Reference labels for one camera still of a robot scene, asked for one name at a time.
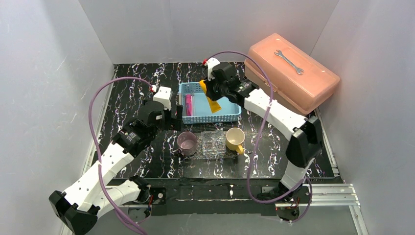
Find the yellow mug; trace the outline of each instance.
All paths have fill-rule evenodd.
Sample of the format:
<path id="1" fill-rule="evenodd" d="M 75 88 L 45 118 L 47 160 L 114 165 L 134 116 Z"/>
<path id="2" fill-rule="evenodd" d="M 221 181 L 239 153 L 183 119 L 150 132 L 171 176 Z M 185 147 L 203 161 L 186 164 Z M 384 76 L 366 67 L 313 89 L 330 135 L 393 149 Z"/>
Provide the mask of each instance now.
<path id="1" fill-rule="evenodd" d="M 231 128 L 226 133 L 226 147 L 228 149 L 236 151 L 239 154 L 244 153 L 242 143 L 245 140 L 245 133 L 239 128 Z"/>

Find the white wall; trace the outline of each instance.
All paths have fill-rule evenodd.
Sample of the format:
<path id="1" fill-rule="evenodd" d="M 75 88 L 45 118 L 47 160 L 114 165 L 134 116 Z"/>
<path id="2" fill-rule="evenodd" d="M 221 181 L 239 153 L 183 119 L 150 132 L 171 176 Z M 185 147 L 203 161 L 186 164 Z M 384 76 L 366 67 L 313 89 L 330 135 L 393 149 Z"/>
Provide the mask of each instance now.
<path id="1" fill-rule="evenodd" d="M 306 53 L 338 0 L 80 0 L 114 64 L 203 61 L 279 33 Z M 242 61 L 221 55 L 221 60 Z"/>
<path id="2" fill-rule="evenodd" d="M 113 65 L 77 0 L 3 0 L 0 66 L 0 234 L 59 234 L 48 197 L 81 175 Z"/>
<path id="3" fill-rule="evenodd" d="M 311 56 L 342 79 L 321 106 L 370 234 L 414 234 L 415 2 L 340 0 Z"/>

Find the yellow object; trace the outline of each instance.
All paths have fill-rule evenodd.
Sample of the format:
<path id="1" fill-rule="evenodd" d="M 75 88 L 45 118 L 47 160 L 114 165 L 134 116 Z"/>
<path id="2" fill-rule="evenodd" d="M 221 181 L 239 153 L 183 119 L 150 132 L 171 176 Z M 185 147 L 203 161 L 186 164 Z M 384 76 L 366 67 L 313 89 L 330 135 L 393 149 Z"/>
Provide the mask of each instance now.
<path id="1" fill-rule="evenodd" d="M 244 140 L 245 133 L 239 128 L 231 128 L 226 133 L 226 147 L 230 150 L 236 151 L 239 154 L 244 153 L 244 148 L 242 147 Z"/>
<path id="2" fill-rule="evenodd" d="M 202 81 L 199 82 L 199 85 L 200 85 L 200 88 L 202 88 L 203 92 L 206 95 L 206 84 L 205 84 L 205 82 L 202 80 Z M 219 110 L 222 109 L 222 107 L 220 107 L 218 101 L 212 101 L 207 96 L 206 96 L 206 98 L 207 98 L 207 101 L 209 102 L 210 110 L 212 111 L 212 113 L 216 113 L 216 112 L 218 112 Z"/>

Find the blue plastic basket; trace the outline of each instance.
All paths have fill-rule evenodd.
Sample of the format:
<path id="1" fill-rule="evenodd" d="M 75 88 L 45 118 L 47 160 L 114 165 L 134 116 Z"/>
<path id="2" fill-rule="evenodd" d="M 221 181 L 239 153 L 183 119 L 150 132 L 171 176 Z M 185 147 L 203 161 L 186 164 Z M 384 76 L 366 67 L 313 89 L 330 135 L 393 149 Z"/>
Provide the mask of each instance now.
<path id="1" fill-rule="evenodd" d="M 186 105 L 184 103 L 186 94 L 194 94 L 193 97 L 193 116 L 187 116 Z M 210 111 L 208 99 L 198 82 L 185 82 L 179 86 L 179 104 L 183 105 L 183 123 L 212 123 L 237 121 L 241 114 L 241 107 L 229 102 L 228 98 L 223 97 L 218 100 L 222 109 L 216 113 Z"/>

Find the black marble tabletop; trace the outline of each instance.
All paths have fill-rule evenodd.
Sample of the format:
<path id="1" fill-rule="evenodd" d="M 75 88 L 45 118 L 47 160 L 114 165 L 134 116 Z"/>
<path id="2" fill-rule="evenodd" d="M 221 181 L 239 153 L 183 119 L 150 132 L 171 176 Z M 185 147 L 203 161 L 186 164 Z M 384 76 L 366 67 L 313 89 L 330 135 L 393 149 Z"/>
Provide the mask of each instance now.
<path id="1" fill-rule="evenodd" d="M 243 63 L 231 63 L 243 76 Z M 135 76 L 148 80 L 151 84 L 171 87 L 172 109 L 177 104 L 177 92 L 182 82 L 197 82 L 206 77 L 206 71 L 201 63 L 168 63 L 168 64 L 122 64 L 115 66 L 115 77 Z M 122 81 L 115 83 L 104 122 L 99 135 L 99 143 L 103 152 L 111 138 L 121 129 L 126 120 L 136 114 L 142 101 L 149 98 L 146 85 L 137 81 Z M 245 132 L 244 148 L 251 153 L 257 138 L 262 118 L 242 109 L 237 122 L 207 123 L 186 125 L 187 131 L 200 134 L 201 131 L 239 127 Z M 157 135 L 151 146 L 144 150 L 130 164 L 125 166 L 115 178 L 129 178 L 140 175 L 145 178 L 246 178 L 249 159 L 236 153 L 227 153 L 225 158 L 196 159 L 183 157 L 177 152 L 177 131 L 165 131 Z M 267 125 L 262 133 L 261 142 L 254 157 L 253 178 L 281 178 L 285 172 L 288 160 L 285 156 L 288 141 L 271 125 Z M 334 177 L 330 161 L 323 149 L 308 170 L 311 178 Z"/>

